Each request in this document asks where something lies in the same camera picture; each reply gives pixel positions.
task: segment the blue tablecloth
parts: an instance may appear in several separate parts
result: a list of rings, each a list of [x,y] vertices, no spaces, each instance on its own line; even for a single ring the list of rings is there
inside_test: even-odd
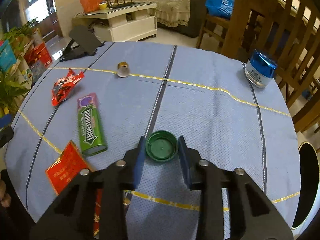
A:
[[[132,75],[119,78],[119,62]],[[68,67],[85,78],[59,107],[51,89]],[[183,135],[188,147],[219,168],[242,167],[273,201],[289,226],[299,200],[297,137],[275,81],[252,87],[244,64],[214,52],[146,42],[107,42],[93,57],[59,62],[28,94],[12,127],[5,162],[12,184],[37,221],[56,197],[44,171],[72,139],[79,145],[77,98],[95,92],[108,150],[87,158],[103,169],[156,130]],[[129,239],[194,239],[200,192],[187,190],[178,158],[146,159],[127,213]],[[223,191],[225,237],[229,236]]]

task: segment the blue plastic bag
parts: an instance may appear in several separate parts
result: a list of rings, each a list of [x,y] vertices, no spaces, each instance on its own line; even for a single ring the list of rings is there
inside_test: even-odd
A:
[[[206,0],[205,6],[210,15],[230,19],[234,3],[235,0]]]

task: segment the yellow stripe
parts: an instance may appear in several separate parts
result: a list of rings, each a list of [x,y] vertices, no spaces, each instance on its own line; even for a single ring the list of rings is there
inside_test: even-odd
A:
[[[53,67],[53,68],[50,68],[50,69],[69,69],[69,68],[67,68],[67,67]],[[75,67],[75,68],[72,68],[72,69],[76,69],[76,70],[86,70],[87,68]],[[90,71],[99,71],[99,72],[107,72],[107,73],[116,74],[116,71],[112,71],[112,70],[92,69],[92,68],[88,68],[87,70],[90,70]],[[185,81],[180,81],[180,80],[175,80],[175,79],[160,78],[160,77],[147,76],[147,75],[141,75],[141,74],[129,74],[129,76],[142,77],[142,78],[150,78],[150,79],[157,79],[157,80],[166,80],[166,81],[168,81],[168,82],[173,82],[173,83],[179,83],[179,84],[184,84],[184,85],[189,85],[189,86],[204,88],[204,89],[208,89],[208,90],[211,90],[211,91],[221,91],[221,92],[224,92],[224,93],[228,94],[229,96],[231,96],[231,98],[233,98],[235,101],[238,101],[238,102],[240,102],[240,103],[243,103],[243,104],[246,104],[246,105],[250,105],[250,106],[254,106],[254,107],[259,106],[259,107],[262,108],[262,109],[269,110],[269,111],[272,111],[272,112],[275,112],[275,113],[278,113],[278,114],[283,114],[283,115],[286,115],[286,116],[288,116],[288,117],[291,118],[290,114],[287,114],[287,113],[284,113],[284,112],[275,110],[275,109],[270,108],[270,107],[267,107],[267,106],[261,106],[261,105],[259,105],[259,104],[254,104],[254,103],[251,103],[251,102],[248,102],[248,101],[239,99],[239,98],[235,97],[234,95],[232,95],[232,94],[230,93],[230,91],[228,91],[228,90],[226,90],[226,89],[223,89],[223,88],[208,87],[208,86],[205,86],[205,85],[199,85],[199,84],[190,83],[190,82],[185,82]]]
[[[298,191],[298,192],[296,192],[296,193],[294,193],[294,194],[291,194],[291,195],[289,195],[289,196],[282,197],[282,198],[278,198],[278,199],[276,199],[276,200],[272,200],[271,202],[272,202],[273,204],[275,204],[275,203],[278,203],[278,202],[287,200],[287,199],[289,199],[289,198],[298,196],[299,194],[300,194],[300,192]]]
[[[95,236],[97,233],[99,233],[100,229],[97,229],[96,231],[93,232],[93,236]]]
[[[152,196],[149,196],[147,194],[143,194],[143,193],[140,193],[140,192],[137,192],[137,191],[130,191],[130,190],[125,190],[125,191],[128,192],[128,193],[131,193],[134,196],[137,196],[139,198],[143,198],[143,199],[146,199],[146,200],[149,200],[149,201],[152,201],[152,202],[156,202],[156,203],[160,203],[160,204],[164,204],[164,205],[168,205],[168,206],[174,206],[174,207],[178,207],[178,208],[182,208],[182,209],[197,210],[197,211],[200,210],[199,206],[194,206],[194,205],[190,205],[190,204],[176,203],[176,202],[168,201],[168,200],[165,200],[165,199],[162,199],[162,198],[152,197]],[[272,200],[271,202],[273,204],[275,204],[275,203],[287,200],[289,198],[295,197],[295,196],[297,196],[299,194],[300,194],[300,192],[296,192],[296,193],[291,194],[289,196],[286,196],[286,197],[283,197],[283,198],[279,198],[279,199],[276,199],[276,200]],[[227,211],[229,211],[229,208],[228,207],[223,207],[223,211],[227,212]]]
[[[39,135],[39,137],[42,138],[42,140],[44,140],[51,148],[53,148],[57,153],[61,154],[62,151],[57,148],[52,142],[50,142],[36,127],[34,127],[34,125],[30,122],[30,120],[20,111],[20,109],[18,110],[18,112],[21,114],[21,116],[23,117],[24,120],[26,120],[26,122],[30,125],[30,127],[33,129],[33,131]]]

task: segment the blue jar lid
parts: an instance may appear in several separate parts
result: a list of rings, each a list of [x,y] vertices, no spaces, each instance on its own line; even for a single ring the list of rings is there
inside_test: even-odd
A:
[[[250,58],[250,63],[256,69],[256,71],[268,78],[273,77],[273,74],[277,68],[276,62],[270,59],[262,51],[256,49]]]

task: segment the small glass jar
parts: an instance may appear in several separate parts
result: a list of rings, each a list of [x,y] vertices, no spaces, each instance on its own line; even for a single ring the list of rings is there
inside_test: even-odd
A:
[[[256,87],[264,88],[273,78],[277,64],[261,51],[254,50],[244,69],[247,79]]]

